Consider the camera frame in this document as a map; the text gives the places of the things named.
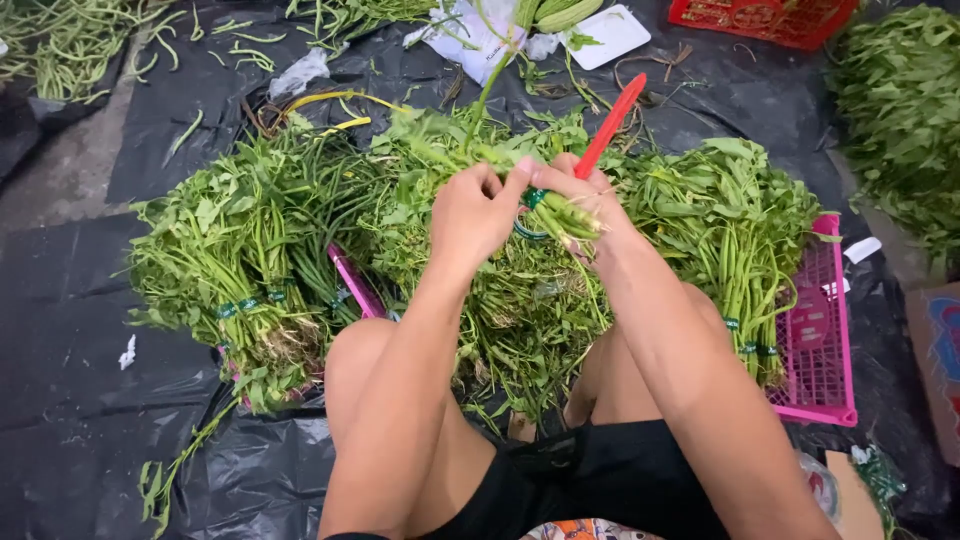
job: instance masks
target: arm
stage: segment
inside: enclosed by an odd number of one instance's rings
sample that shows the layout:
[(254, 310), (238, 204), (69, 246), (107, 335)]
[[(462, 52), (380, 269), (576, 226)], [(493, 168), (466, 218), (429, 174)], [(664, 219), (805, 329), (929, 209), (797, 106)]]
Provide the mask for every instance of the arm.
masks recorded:
[(610, 230), (595, 244), (594, 268), (607, 288), (636, 367), (733, 538), (838, 539), (810, 496), (786, 432), (730, 342), (713, 331), (667, 263), (630, 222), (610, 184), (560, 170), (531, 183), (598, 212)]
[(341, 532), (403, 537), (437, 449), (470, 280), (510, 234), (528, 178), (515, 169), (501, 186), (480, 164), (438, 192), (430, 260), (373, 368), (354, 426), (337, 447), (318, 538)]

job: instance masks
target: hand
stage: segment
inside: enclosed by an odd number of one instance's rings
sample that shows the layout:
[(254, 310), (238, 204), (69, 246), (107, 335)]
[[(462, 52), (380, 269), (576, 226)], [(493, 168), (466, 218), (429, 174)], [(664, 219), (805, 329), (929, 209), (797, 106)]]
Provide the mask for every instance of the hand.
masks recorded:
[(462, 270), (471, 278), (510, 236), (520, 196), (536, 165), (532, 158), (523, 158), (504, 185), (486, 163), (450, 177), (433, 203), (430, 260), (445, 273)]
[(653, 247), (636, 231), (627, 212), (616, 199), (616, 193), (607, 176), (594, 168), (586, 180), (577, 179), (573, 176), (573, 167), (578, 162), (580, 158), (564, 153), (556, 156), (550, 167), (538, 164), (531, 173), (530, 185), (560, 193), (571, 203), (593, 213), (605, 226), (600, 239), (593, 242), (597, 252), (594, 268), (600, 270), (602, 265), (612, 259), (611, 254), (616, 254), (628, 245), (640, 245), (653, 251)]

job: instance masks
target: red plastic tool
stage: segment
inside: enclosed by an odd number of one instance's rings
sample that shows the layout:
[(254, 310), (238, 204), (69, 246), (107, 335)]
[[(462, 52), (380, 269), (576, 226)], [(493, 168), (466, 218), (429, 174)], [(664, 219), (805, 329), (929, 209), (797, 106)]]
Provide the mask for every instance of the red plastic tool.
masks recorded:
[(607, 115), (607, 119), (604, 120), (603, 125), (600, 126), (600, 131), (597, 132), (593, 141), (590, 142), (587, 151), (584, 152), (584, 156), (580, 158), (577, 166), (573, 167), (573, 176), (580, 180), (586, 180), (587, 177), (590, 176), (593, 165), (597, 164), (600, 155), (603, 154), (607, 145), (610, 144), (610, 139), (613, 138), (613, 134), (620, 128), (623, 117), (627, 115), (630, 107), (634, 105), (636, 98), (640, 95), (640, 92), (643, 91), (643, 87), (646, 84), (647, 74), (640, 73), (630, 81), (626, 88), (623, 88), (623, 91), (620, 92), (620, 97), (616, 98), (616, 103), (613, 104), (613, 109), (611, 109), (610, 114)]

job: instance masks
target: black shorts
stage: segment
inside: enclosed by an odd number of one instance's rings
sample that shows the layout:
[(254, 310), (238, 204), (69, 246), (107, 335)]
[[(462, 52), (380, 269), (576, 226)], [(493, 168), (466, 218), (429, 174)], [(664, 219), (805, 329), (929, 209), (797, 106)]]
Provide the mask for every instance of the black shorts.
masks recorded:
[(518, 540), (541, 524), (579, 518), (667, 540), (728, 538), (662, 420), (584, 426), (497, 449), (467, 505), (424, 538)]

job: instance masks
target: forearm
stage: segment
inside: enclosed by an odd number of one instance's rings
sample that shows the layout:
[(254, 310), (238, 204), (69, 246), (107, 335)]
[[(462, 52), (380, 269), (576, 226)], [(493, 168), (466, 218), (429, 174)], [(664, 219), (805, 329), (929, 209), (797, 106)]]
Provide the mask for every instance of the forearm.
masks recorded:
[(357, 429), (337, 447), (320, 538), (355, 531), (402, 536), (436, 451), (468, 285), (469, 278), (427, 265), (361, 394)]
[(627, 240), (598, 272), (637, 368), (730, 534), (835, 537), (762, 390), (653, 247)]

